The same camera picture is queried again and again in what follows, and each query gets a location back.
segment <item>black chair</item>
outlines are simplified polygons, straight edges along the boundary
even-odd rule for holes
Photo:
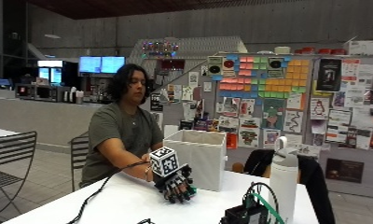
[[[74,171],[84,168],[86,153],[88,135],[74,137],[70,140],[72,192],[74,191]]]
[[[28,132],[28,133],[18,133],[8,136],[0,137],[0,169],[4,164],[8,163],[16,163],[18,161],[26,161],[26,171],[22,176],[10,175],[5,172],[0,171],[0,191],[5,195],[9,202],[5,204],[5,206],[0,209],[0,213],[2,210],[12,204],[17,212],[18,211],[16,205],[13,204],[13,199],[17,196],[17,193],[20,192],[26,177],[28,177],[28,171],[32,164],[33,154],[34,154],[34,148],[36,148],[36,132]],[[20,183],[20,186],[14,189],[14,193],[12,196],[6,194],[6,192],[2,190],[2,187],[9,186],[17,182]]]

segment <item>computer screen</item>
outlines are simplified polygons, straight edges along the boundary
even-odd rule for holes
[[[0,78],[0,86],[10,86],[9,80]]]
[[[101,57],[81,57],[78,61],[78,71],[81,73],[100,73]]]
[[[116,73],[124,66],[124,57],[102,57],[101,73]]]

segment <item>white box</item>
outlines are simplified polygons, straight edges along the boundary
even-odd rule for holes
[[[373,40],[352,40],[344,43],[346,54],[373,55]]]
[[[226,160],[226,134],[181,130],[162,145],[177,152],[178,164],[187,163],[198,189],[221,191]]]

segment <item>man's arm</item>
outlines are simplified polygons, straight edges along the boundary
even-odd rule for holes
[[[106,159],[110,161],[110,163],[113,164],[113,166],[122,168],[129,164],[133,164],[138,161],[141,161],[141,159],[132,154],[130,152],[128,152],[124,148],[124,144],[122,141],[118,138],[109,138],[106,140],[104,140],[98,145],[97,145],[97,149],[101,152],[101,154],[106,157]],[[138,178],[145,180],[145,169],[147,168],[150,164],[142,164],[142,165],[137,165],[132,168],[126,168],[122,171]],[[151,170],[149,170],[147,172],[147,181],[153,180],[151,177]]]

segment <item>white cube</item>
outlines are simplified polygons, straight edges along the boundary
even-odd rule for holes
[[[163,138],[162,145],[177,152],[179,164],[191,168],[198,189],[221,191],[226,161],[226,134],[181,130]]]

